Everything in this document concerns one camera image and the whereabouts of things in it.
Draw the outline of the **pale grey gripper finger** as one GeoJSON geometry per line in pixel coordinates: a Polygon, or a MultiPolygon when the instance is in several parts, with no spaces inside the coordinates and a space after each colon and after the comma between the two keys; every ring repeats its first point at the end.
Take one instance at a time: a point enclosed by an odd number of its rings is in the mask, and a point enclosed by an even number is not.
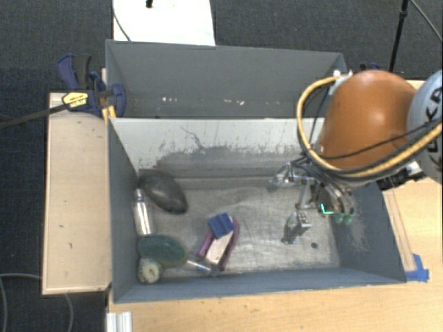
{"type": "Polygon", "coordinates": [[[294,213],[294,225],[293,225],[293,236],[300,237],[302,236],[308,229],[312,227],[312,224],[308,220],[306,214],[304,212],[295,212],[294,213]]]}
{"type": "Polygon", "coordinates": [[[293,244],[296,239],[299,228],[300,228],[300,223],[299,223],[298,213],[293,212],[286,220],[281,242],[283,242],[284,244],[293,244]]]}

